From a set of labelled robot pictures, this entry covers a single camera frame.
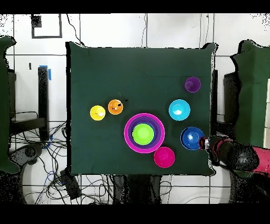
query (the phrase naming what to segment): purple bowl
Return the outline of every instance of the purple bowl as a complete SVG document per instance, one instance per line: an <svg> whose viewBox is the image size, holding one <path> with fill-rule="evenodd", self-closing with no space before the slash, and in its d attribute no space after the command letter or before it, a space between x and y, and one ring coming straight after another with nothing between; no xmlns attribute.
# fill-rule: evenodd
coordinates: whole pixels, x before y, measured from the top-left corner
<svg viewBox="0 0 270 224"><path fill-rule="evenodd" d="M140 144L136 143L132 137L132 131L134 130L134 128L137 125L142 124L142 123L150 125L153 128L154 133L155 133L155 136L154 136L152 142L147 144L147 145L140 145ZM160 137L161 137L161 130L160 130L159 124L151 117L138 117L131 122L131 124L128 128L128 136L129 136L130 141L133 143L133 145L135 145L138 148L142 148L142 149L146 150L146 149L149 149L149 148L155 146L159 142Z"/></svg>
<svg viewBox="0 0 270 224"><path fill-rule="evenodd" d="M185 89L188 92L197 92L200 89L200 80L197 77L190 77L185 82Z"/></svg>

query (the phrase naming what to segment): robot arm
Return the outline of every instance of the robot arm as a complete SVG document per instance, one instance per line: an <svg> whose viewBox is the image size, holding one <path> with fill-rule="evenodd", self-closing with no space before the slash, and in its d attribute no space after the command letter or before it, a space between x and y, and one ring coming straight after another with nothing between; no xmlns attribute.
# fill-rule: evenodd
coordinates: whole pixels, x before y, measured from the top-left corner
<svg viewBox="0 0 270 224"><path fill-rule="evenodd" d="M206 150L213 165L228 170L254 172L270 177L270 150L245 146L229 138L211 136L200 139L201 150Z"/></svg>

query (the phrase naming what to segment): magenta bowl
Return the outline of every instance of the magenta bowl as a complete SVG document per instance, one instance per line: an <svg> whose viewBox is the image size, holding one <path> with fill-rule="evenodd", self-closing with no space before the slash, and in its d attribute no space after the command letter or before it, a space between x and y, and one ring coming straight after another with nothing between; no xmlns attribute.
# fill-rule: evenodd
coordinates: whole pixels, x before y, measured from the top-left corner
<svg viewBox="0 0 270 224"><path fill-rule="evenodd" d="M175 154L168 147L160 147L154 153L154 162L161 168L168 168L175 162Z"/></svg>
<svg viewBox="0 0 270 224"><path fill-rule="evenodd" d="M135 143L130 139L129 132L132 131L132 129L129 127L132 124L132 122L139 117L152 118L159 125L160 131L161 131L160 138L157 141L157 143L155 145L152 145L150 148L143 148L143 147L140 147L138 145L135 145ZM157 150L161 146L161 144L164 141L164 138L165 138L165 129L164 129L163 123L153 114L147 114L147 113L136 114L128 120L128 122L126 123L126 126L124 127L124 140L126 141L127 145L137 153L152 153L152 152L154 152L155 150Z"/></svg>

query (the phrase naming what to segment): floor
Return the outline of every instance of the floor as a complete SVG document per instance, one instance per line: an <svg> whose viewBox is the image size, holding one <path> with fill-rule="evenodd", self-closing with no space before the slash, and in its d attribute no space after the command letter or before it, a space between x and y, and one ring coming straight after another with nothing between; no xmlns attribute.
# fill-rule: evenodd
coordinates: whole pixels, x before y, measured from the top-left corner
<svg viewBox="0 0 270 224"><path fill-rule="evenodd" d="M35 28L36 36L58 36L59 15L41 14L42 27ZM241 40L251 39L262 46L270 45L269 14L69 14L70 23L76 29L76 35L86 46L141 47L149 48L199 48L208 42L218 44L215 67L218 70L218 120L223 120L223 76L235 71L229 58L237 53ZM68 23L66 14L61 14L62 38L33 39L31 34L30 15L0 15L0 35L13 36L16 45L6 52L8 65L15 69L16 111L38 111L37 67L48 66L51 69L49 80L49 120L51 133L54 127L66 121L66 49L65 41L78 42L74 28ZM270 148L270 91L267 97L267 115L265 125L265 147ZM34 118L34 113L18 114L17 120ZM34 139L35 133L26 133L26 138ZM58 141L51 149L61 146L65 141L61 128L53 135ZM14 136L11 150L15 150L25 142L23 136ZM59 148L57 161L59 170L66 167L66 149ZM23 191L29 204L37 201L40 204L77 204L68 197L64 202L51 200L40 192L50 183L47 171L55 169L52 158L44 150L41 159L24 172ZM205 176L163 176L161 183L162 203L227 203L230 194L229 173L219 167L212 177ZM108 194L100 175L79 175L77 177L85 195L103 195L100 200L107 203ZM66 195L60 185L63 196ZM59 198L56 190L52 191ZM78 204L88 204L94 199L83 196Z"/></svg>

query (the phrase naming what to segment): table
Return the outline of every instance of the table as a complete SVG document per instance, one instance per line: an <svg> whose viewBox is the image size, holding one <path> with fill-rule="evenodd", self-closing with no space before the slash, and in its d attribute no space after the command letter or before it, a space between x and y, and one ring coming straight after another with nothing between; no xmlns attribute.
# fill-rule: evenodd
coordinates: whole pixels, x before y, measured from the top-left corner
<svg viewBox="0 0 270 224"><path fill-rule="evenodd" d="M189 126L209 135L214 43L204 49L84 48L73 42L66 47L71 69L71 92L67 93L71 97L71 174L214 174L205 151L190 151L180 143L181 131ZM184 90L191 76L201 80L194 94ZM112 99L123 103L121 114L108 112ZM190 115L181 122L169 116L175 99L190 104ZM94 105L106 109L101 121L90 117ZM156 166L153 153L139 154L126 144L124 126L138 113L150 113L162 121L162 146L170 147L176 156L171 167Z"/></svg>

